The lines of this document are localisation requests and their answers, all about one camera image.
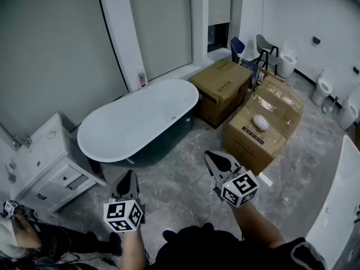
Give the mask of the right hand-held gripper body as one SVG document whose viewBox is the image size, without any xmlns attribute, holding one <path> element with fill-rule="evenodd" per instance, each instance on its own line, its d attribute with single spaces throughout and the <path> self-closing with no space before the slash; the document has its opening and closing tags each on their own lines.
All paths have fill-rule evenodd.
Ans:
<svg viewBox="0 0 360 270">
<path fill-rule="evenodd" d="M 214 192 L 223 201 L 239 208 L 257 194 L 259 182 L 252 171 L 245 171 L 244 167 L 238 167 L 234 171 L 226 173 L 215 183 Z"/>
</svg>

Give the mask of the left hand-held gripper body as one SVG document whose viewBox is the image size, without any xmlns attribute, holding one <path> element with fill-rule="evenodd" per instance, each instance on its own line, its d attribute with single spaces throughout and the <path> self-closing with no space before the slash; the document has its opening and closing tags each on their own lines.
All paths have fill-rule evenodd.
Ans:
<svg viewBox="0 0 360 270">
<path fill-rule="evenodd" d="M 140 204 L 138 192 L 109 198 L 103 204 L 103 221 L 114 232 L 136 231 L 145 223 L 145 206 Z"/>
</svg>

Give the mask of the person's left forearm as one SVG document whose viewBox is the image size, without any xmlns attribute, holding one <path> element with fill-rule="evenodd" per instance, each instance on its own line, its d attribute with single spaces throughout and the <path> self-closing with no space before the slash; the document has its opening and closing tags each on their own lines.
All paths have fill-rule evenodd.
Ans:
<svg viewBox="0 0 360 270">
<path fill-rule="evenodd" d="M 122 249 L 120 270 L 144 270 L 147 267 L 148 258 L 140 228 L 123 233 Z"/>
</svg>

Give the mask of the person's right forearm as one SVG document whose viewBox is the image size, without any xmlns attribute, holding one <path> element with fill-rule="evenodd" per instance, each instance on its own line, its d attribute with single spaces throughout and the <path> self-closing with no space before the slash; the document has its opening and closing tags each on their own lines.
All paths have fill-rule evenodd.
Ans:
<svg viewBox="0 0 360 270">
<path fill-rule="evenodd" d="M 231 205 L 231 209 L 246 241 L 273 249 L 286 244 L 278 228 L 266 220 L 252 203 L 239 208 Z"/>
</svg>

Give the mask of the white oval bathtub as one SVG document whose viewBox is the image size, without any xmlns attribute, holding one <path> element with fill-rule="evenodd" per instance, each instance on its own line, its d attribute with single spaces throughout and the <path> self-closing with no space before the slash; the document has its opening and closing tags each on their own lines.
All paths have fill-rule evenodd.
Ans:
<svg viewBox="0 0 360 270">
<path fill-rule="evenodd" d="M 97 162 L 126 160 L 192 110 L 198 99 L 197 88 L 186 80 L 152 84 L 90 113 L 78 129 L 79 148 Z"/>
</svg>

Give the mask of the cardboard box with dark label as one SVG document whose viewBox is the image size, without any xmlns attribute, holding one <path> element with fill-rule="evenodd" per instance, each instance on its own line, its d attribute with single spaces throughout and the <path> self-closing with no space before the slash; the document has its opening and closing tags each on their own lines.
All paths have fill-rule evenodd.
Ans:
<svg viewBox="0 0 360 270">
<path fill-rule="evenodd" d="M 239 110 L 226 126 L 222 148 L 257 176 L 276 158 L 286 138 L 271 125 L 261 131 L 253 122 L 254 116 L 247 107 Z"/>
</svg>

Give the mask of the white flat board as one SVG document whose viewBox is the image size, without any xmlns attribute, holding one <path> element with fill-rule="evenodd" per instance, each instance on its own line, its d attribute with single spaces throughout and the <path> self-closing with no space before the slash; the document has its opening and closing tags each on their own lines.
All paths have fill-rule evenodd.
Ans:
<svg viewBox="0 0 360 270">
<path fill-rule="evenodd" d="M 271 187 L 273 182 L 262 172 L 259 173 L 258 177 L 268 186 Z"/>
</svg>

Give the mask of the white oval object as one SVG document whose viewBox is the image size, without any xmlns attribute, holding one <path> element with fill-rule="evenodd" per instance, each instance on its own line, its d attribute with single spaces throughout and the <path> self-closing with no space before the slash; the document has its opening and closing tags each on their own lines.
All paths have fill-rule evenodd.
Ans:
<svg viewBox="0 0 360 270">
<path fill-rule="evenodd" d="M 259 114 L 254 115 L 253 123 L 260 131 L 267 131 L 269 128 L 269 122 L 267 122 L 264 116 Z"/>
</svg>

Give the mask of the person's black clothing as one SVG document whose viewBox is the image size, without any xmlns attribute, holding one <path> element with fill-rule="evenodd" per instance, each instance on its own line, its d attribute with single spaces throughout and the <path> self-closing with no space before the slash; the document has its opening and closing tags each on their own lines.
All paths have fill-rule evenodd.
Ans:
<svg viewBox="0 0 360 270">
<path fill-rule="evenodd" d="M 271 248 L 206 223 L 165 230 L 163 238 L 155 262 L 144 270 L 327 270 L 323 257 L 302 237 Z"/>
</svg>

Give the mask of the plain brown cardboard box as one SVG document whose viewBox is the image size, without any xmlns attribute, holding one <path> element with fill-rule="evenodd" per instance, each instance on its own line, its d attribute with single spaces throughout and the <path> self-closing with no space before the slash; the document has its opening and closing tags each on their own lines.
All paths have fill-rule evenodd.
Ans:
<svg viewBox="0 0 360 270">
<path fill-rule="evenodd" d="M 229 59 L 219 60 L 190 77 L 199 92 L 198 115 L 218 127 L 244 102 L 252 77 L 251 70 Z"/>
</svg>

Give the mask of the white vanity cabinet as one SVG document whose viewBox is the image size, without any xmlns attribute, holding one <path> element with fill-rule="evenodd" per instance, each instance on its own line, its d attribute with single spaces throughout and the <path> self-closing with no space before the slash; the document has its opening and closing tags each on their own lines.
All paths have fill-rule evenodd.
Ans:
<svg viewBox="0 0 360 270">
<path fill-rule="evenodd" d="M 77 141 L 54 114 L 22 145 L 9 164 L 15 181 L 10 198 L 41 213 L 53 213 L 90 187 L 106 185 Z"/>
</svg>

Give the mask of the toilet brush with green base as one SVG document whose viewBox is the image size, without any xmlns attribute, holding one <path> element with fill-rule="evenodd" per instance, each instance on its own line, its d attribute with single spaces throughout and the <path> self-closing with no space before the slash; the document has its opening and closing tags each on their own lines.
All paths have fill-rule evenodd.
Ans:
<svg viewBox="0 0 360 270">
<path fill-rule="evenodd" d="M 322 112 L 323 112 L 324 114 L 331 113 L 332 110 L 333 110 L 333 108 L 334 108 L 334 105 L 337 103 L 337 101 L 338 101 L 338 96 L 336 96 L 336 97 L 334 98 L 333 103 L 332 103 L 330 106 L 328 106 L 328 107 L 322 106 Z"/>
</svg>

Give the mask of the white toilet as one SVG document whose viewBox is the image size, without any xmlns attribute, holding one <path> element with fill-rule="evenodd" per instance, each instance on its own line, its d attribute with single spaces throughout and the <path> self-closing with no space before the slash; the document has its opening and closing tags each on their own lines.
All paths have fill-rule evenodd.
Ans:
<svg viewBox="0 0 360 270">
<path fill-rule="evenodd" d="M 280 63 L 278 65 L 278 74 L 286 79 L 294 71 L 298 60 L 299 45 L 297 42 L 287 39 L 280 51 Z"/>
<path fill-rule="evenodd" d="M 333 85 L 334 78 L 332 76 L 332 71 L 329 69 L 323 69 L 318 78 L 317 85 L 312 96 L 313 103 L 318 106 L 321 105 L 332 93 Z"/>
<path fill-rule="evenodd" d="M 360 119 L 360 84 L 346 98 L 339 112 L 339 124 L 343 130 L 348 129 Z"/>
</svg>

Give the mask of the blue chair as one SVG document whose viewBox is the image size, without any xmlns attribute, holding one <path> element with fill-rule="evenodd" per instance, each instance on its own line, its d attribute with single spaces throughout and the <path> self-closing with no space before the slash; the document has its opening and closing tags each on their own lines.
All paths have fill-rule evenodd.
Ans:
<svg viewBox="0 0 360 270">
<path fill-rule="evenodd" d="M 234 37 L 230 41 L 230 48 L 231 48 L 231 60 L 240 66 L 247 68 L 248 70 L 253 72 L 253 80 L 256 78 L 258 73 L 258 65 L 245 60 L 242 57 L 242 53 L 245 49 L 245 45 L 240 41 L 237 37 Z"/>
</svg>

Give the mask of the grey chair with black legs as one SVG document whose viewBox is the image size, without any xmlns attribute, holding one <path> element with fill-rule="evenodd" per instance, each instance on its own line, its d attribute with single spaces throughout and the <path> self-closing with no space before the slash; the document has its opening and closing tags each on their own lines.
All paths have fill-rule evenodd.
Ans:
<svg viewBox="0 0 360 270">
<path fill-rule="evenodd" d="M 259 53 L 256 64 L 258 65 L 260 61 L 263 61 L 266 70 L 268 70 L 268 65 L 274 66 L 274 74 L 276 75 L 278 64 L 281 61 L 279 48 L 270 44 L 261 34 L 256 36 L 256 48 Z"/>
</svg>

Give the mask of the dark window pane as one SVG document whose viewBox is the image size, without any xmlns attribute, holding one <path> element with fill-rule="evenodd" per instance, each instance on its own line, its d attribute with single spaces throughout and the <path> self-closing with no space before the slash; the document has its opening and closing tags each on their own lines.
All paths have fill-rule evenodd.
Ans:
<svg viewBox="0 0 360 270">
<path fill-rule="evenodd" d="M 227 48 L 229 23 L 208 26 L 208 52 Z"/>
</svg>

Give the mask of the wide grey roller blind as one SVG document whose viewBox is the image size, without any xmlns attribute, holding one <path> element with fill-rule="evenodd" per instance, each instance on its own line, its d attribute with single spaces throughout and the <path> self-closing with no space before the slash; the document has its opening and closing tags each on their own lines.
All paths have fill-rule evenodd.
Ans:
<svg viewBox="0 0 360 270">
<path fill-rule="evenodd" d="M 74 128 L 127 91 L 100 0 L 0 0 L 0 122 L 12 134 L 55 113 Z"/>
</svg>

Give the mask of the medium grey roller blind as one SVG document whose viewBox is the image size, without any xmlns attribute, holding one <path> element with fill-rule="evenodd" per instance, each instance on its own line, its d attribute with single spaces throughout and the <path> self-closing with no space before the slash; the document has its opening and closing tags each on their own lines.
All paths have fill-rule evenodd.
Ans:
<svg viewBox="0 0 360 270">
<path fill-rule="evenodd" d="M 148 80 L 192 62 L 190 0 L 130 0 L 130 5 Z"/>
</svg>

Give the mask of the wooden chair frame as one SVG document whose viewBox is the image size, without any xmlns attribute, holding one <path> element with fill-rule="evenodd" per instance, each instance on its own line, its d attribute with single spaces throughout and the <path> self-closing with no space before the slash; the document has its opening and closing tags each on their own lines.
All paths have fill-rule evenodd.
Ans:
<svg viewBox="0 0 360 270">
<path fill-rule="evenodd" d="M 270 77 L 273 77 L 273 78 L 275 78 L 275 79 L 277 79 L 277 80 L 279 80 L 279 81 L 281 81 L 281 82 L 285 82 L 285 81 L 286 81 L 286 79 L 281 78 L 281 77 L 279 77 L 279 76 L 277 76 L 277 75 L 275 75 L 275 74 L 272 74 L 271 72 L 267 71 L 266 69 L 264 69 L 264 68 L 262 68 L 262 67 L 259 67 L 258 70 L 259 70 L 259 72 L 261 72 L 261 73 L 264 74 L 264 77 L 270 76 Z"/>
</svg>

